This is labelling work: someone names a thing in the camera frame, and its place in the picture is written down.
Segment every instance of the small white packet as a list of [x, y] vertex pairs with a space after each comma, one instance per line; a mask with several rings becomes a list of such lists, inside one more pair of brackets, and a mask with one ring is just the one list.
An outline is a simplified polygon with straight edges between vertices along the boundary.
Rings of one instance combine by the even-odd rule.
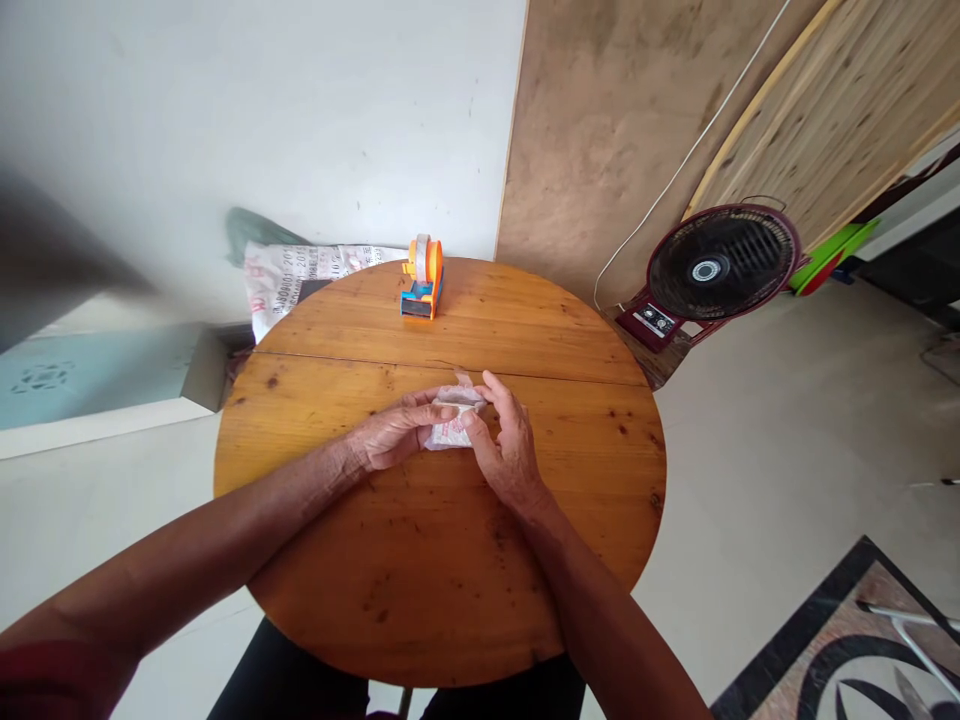
[[457, 417], [442, 425], [434, 425], [430, 437], [423, 444], [427, 450], [447, 450], [453, 447], [473, 447], [467, 429], [460, 418], [467, 410], [479, 413], [486, 401], [473, 389], [473, 381], [462, 370], [456, 371], [459, 385], [444, 385], [434, 399], [434, 405], [457, 408]]

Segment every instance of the tape roll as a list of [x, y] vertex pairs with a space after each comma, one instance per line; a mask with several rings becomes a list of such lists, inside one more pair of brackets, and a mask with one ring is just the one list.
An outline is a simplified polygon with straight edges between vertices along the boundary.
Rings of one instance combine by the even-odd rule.
[[417, 235], [417, 257], [415, 261], [417, 270], [417, 282], [427, 282], [427, 245], [430, 242], [429, 235]]

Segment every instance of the rug border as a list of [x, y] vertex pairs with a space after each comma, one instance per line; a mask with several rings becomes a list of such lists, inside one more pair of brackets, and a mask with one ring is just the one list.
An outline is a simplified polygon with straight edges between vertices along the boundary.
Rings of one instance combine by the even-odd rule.
[[943, 613], [869, 537], [863, 535], [756, 657], [714, 700], [710, 706], [713, 715], [723, 720], [747, 720], [753, 715], [875, 562], [893, 575], [924, 612], [960, 645], [960, 634], [950, 627]]

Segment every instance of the forearm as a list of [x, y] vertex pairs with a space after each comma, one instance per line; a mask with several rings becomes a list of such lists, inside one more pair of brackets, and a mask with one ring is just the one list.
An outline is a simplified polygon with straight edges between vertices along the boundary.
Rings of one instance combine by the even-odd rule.
[[362, 474], [334, 440], [95, 568], [0, 635], [0, 649], [73, 638], [139, 659], [246, 584]]
[[553, 592], [567, 650], [606, 716], [711, 718], [660, 633], [553, 497], [517, 516]]

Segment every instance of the red sleeve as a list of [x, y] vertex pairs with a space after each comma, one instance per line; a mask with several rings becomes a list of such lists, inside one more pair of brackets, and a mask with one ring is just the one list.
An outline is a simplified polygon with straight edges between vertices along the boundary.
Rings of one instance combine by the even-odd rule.
[[0, 653], [0, 718], [100, 720], [110, 717], [131, 673], [109, 653], [56, 640]]

